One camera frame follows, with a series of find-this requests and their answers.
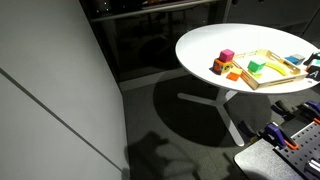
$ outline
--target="green block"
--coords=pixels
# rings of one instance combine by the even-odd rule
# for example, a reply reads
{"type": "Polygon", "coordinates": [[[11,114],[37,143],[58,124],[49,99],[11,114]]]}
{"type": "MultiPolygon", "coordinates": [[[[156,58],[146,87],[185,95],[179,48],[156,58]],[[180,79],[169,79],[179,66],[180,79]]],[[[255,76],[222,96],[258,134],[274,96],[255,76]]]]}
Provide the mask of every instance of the green block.
{"type": "Polygon", "coordinates": [[[248,69],[253,73],[257,73],[261,71],[265,64],[266,61],[264,60],[251,60],[248,65],[248,69]]]}

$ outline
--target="white round table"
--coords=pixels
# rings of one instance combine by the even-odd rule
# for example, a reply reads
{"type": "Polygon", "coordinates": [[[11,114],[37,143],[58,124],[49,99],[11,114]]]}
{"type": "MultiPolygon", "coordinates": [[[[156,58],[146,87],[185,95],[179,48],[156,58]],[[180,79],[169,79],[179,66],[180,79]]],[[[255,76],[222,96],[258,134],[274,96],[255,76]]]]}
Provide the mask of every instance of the white round table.
{"type": "Polygon", "coordinates": [[[223,107],[223,104],[237,92],[283,94],[301,91],[318,84],[314,80],[305,78],[297,82],[253,90],[241,78],[238,81],[232,81],[225,76],[216,75],[209,70],[213,66],[214,59],[218,58],[220,52],[224,49],[230,49],[235,54],[266,49],[282,58],[299,54],[306,57],[306,59],[318,49],[309,42],[292,34],[268,27],[248,24],[204,26],[189,31],[179,39],[176,44],[176,55],[181,65],[192,75],[219,87],[220,90],[216,100],[183,93],[178,94],[178,97],[216,107],[238,146],[244,145],[243,139],[223,107]]]}

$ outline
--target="wooden toy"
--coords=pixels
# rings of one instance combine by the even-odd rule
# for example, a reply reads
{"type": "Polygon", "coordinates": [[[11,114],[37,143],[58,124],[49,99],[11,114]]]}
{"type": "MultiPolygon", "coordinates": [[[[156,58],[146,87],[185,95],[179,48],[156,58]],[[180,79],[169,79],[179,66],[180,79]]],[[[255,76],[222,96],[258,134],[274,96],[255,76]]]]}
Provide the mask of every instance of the wooden toy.
{"type": "Polygon", "coordinates": [[[292,64],[290,61],[281,58],[275,53],[259,49],[252,52],[235,54],[233,57],[233,65],[243,69],[241,78],[253,89],[259,89],[274,85],[280,85],[293,81],[304,79],[308,73],[299,66],[292,64]],[[261,71],[258,71],[262,76],[255,76],[249,72],[248,65],[253,59],[265,60],[266,64],[261,71]]]}
{"type": "Polygon", "coordinates": [[[311,61],[311,63],[309,64],[308,68],[311,67],[311,66],[318,66],[320,67],[320,59],[313,59],[311,61]]]}
{"type": "Polygon", "coordinates": [[[309,57],[309,59],[306,60],[306,61],[303,63],[303,65],[308,66],[313,59],[320,59],[320,51],[312,53],[311,56],[309,57]]]}
{"type": "Polygon", "coordinates": [[[223,51],[220,52],[220,56],[219,56],[219,60],[221,62],[231,62],[234,56],[234,52],[229,50],[229,49],[225,49],[223,51]]]}
{"type": "Polygon", "coordinates": [[[305,59],[305,57],[299,55],[299,54],[294,54],[289,57],[285,57],[286,60],[290,61],[291,63],[295,65],[300,65],[302,61],[305,59]]]}
{"type": "Polygon", "coordinates": [[[264,67],[265,64],[266,64],[266,61],[261,60],[261,59],[251,60],[248,65],[248,69],[251,72],[257,73],[262,70],[262,68],[264,67]]]}
{"type": "Polygon", "coordinates": [[[233,81],[237,81],[240,77],[242,73],[242,69],[237,68],[237,67],[233,67],[230,71],[230,73],[228,74],[227,78],[231,79],[233,81]]]}
{"type": "Polygon", "coordinates": [[[282,66],[282,64],[280,64],[278,62],[267,61],[266,66],[278,71],[283,76],[287,75],[287,71],[285,69],[285,66],[282,66]]]}
{"type": "Polygon", "coordinates": [[[250,69],[248,69],[248,72],[255,78],[260,79],[260,77],[262,76],[261,72],[252,72],[250,69]]]}
{"type": "Polygon", "coordinates": [[[307,72],[309,73],[307,75],[307,78],[311,78],[314,79],[316,81],[320,81],[320,67],[319,66],[310,66],[307,70],[307,72]]]}
{"type": "Polygon", "coordinates": [[[213,63],[214,73],[221,75],[228,72],[231,69],[232,62],[222,62],[219,59],[215,59],[213,63]]]}

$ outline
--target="table top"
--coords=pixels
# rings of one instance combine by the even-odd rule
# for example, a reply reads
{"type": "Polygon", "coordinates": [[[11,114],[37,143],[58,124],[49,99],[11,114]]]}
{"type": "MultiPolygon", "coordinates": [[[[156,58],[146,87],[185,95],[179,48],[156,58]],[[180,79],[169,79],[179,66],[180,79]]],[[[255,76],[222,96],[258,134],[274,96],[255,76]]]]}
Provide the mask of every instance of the table top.
{"type": "Polygon", "coordinates": [[[284,31],[249,24],[215,24],[200,27],[183,35],[176,44],[181,65],[197,78],[229,90],[243,93],[282,94],[311,88],[318,82],[303,79],[253,90],[241,78],[232,81],[214,74],[209,68],[220,52],[230,49],[236,54],[267,49],[284,58],[299,54],[306,59],[318,49],[311,43],[284,31]]]}

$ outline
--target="white wall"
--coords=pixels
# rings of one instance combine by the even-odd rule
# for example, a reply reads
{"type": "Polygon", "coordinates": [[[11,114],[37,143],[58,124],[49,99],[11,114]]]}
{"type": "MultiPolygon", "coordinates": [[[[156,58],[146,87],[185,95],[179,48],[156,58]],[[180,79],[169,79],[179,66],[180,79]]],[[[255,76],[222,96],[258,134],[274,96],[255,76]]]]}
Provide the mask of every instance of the white wall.
{"type": "Polygon", "coordinates": [[[0,67],[119,169],[128,169],[121,92],[80,3],[1,1],[0,12],[0,67]]]}
{"type": "Polygon", "coordinates": [[[1,180],[123,180],[108,161],[0,74],[1,180]]]}

